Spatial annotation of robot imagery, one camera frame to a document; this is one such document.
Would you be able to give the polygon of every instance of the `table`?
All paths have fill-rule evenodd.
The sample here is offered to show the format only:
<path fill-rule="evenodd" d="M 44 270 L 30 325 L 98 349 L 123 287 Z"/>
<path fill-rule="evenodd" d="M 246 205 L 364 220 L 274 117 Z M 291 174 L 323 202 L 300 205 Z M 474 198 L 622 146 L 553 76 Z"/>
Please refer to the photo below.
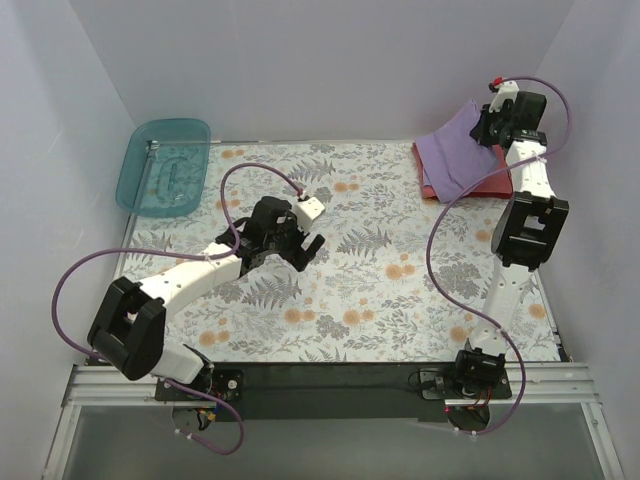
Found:
<path fill-rule="evenodd" d="M 452 361 L 474 318 L 442 298 L 425 267 L 426 240 L 442 206 L 420 196 L 410 143 L 212 145 L 199 208 L 172 219 L 132 218 L 125 245 L 199 253 L 226 224 L 220 180 L 242 162 L 267 163 L 326 206 L 314 234 L 327 242 L 297 273 L 279 257 L 201 297 L 167 324 L 167 338 L 213 361 Z M 234 218 L 264 195 L 294 200 L 262 169 L 227 184 Z M 464 199 L 444 219 L 434 245 L 442 285 L 481 308 L 492 273 L 490 240 L 504 200 Z M 127 255 L 118 275 L 142 279 L 181 260 Z M 512 337 L 526 361 L 558 361 L 537 278 L 523 292 Z M 515 360 L 512 352 L 507 359 Z"/>

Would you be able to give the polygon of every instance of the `teal basket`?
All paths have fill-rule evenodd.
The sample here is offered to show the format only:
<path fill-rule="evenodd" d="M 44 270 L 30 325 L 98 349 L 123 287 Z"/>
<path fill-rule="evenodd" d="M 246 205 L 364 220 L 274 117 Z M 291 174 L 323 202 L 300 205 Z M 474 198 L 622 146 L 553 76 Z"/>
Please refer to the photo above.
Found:
<path fill-rule="evenodd" d="M 118 205 L 143 217 L 193 212 L 202 198 L 210 142 L 211 130 L 201 120 L 171 118 L 139 127 L 120 170 Z"/>

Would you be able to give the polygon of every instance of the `white wall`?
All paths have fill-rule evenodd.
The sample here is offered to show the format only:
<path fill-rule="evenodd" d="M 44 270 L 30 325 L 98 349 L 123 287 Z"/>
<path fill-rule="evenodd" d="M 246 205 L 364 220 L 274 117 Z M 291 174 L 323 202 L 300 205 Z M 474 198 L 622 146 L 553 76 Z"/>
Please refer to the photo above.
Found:
<path fill-rule="evenodd" d="M 409 138 L 533 74 L 573 0 L 71 0 L 136 124 Z"/>
<path fill-rule="evenodd" d="M 628 478 L 640 471 L 639 24 L 637 0 L 577 0 L 538 70 L 575 113 L 570 144 L 549 160 L 571 211 L 542 278 L 565 344 L 591 367 Z"/>
<path fill-rule="evenodd" d="M 0 0 L 0 477 L 40 478 L 71 365 L 51 327 L 75 259 L 120 243 L 114 188 L 133 123 L 67 0 Z M 84 342 L 113 259 L 63 293 Z"/>

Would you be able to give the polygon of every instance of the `robotic arm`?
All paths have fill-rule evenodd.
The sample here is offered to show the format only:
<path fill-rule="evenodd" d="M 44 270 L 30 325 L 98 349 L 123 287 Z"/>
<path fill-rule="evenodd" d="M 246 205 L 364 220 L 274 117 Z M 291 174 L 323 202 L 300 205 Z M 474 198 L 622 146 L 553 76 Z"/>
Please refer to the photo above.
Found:
<path fill-rule="evenodd" d="M 278 254 L 303 271 L 324 244 L 317 235 L 304 249 L 314 221 L 324 212 L 315 197 L 293 206 L 263 197 L 251 217 L 234 222 L 240 247 L 234 255 L 210 261 L 184 262 L 171 270 L 134 283 L 121 277 L 111 283 L 89 331 L 89 344 L 129 380 L 152 374 L 190 384 L 207 384 L 213 364 L 186 345 L 164 341 L 165 323 L 212 288 L 236 280 Z M 231 251 L 231 229 L 216 238 L 202 254 Z"/>
<path fill-rule="evenodd" d="M 535 157 L 537 160 L 513 170 L 514 194 L 502 214 L 491 242 L 496 255 L 491 286 L 483 313 L 496 319 L 504 331 L 511 330 L 524 287 L 541 263 L 551 256 L 569 212 L 547 178 L 547 139 L 537 128 L 546 98 L 521 91 L 514 81 L 489 85 L 496 93 L 482 107 L 481 117 L 470 132 L 480 145 L 500 145 L 508 165 Z M 456 373 L 468 391 L 495 388 L 504 374 L 507 344 L 491 323 L 479 319 L 464 350 L 456 358 Z"/>

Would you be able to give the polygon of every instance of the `red cloth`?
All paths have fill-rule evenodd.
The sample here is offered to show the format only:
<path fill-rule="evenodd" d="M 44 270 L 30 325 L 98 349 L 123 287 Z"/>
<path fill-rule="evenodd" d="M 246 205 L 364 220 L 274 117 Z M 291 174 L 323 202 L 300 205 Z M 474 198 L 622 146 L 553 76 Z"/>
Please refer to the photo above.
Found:
<path fill-rule="evenodd" d="M 422 197 L 437 198 L 436 192 L 433 190 L 433 188 L 431 186 L 424 185 L 424 170 L 422 166 L 422 160 L 420 159 L 420 154 L 418 153 L 418 149 L 416 148 L 415 143 L 413 144 L 412 151 L 413 155 L 416 157 L 416 163 L 418 165 L 418 177 L 420 180 L 420 187 L 422 188 Z M 502 148 L 494 146 L 493 151 L 499 160 L 496 170 L 506 167 L 507 162 L 504 159 L 504 152 L 502 151 Z M 487 178 L 468 196 L 511 198 L 512 194 L 513 184 L 511 183 L 511 175 L 509 175 L 509 172 L 507 171 Z"/>

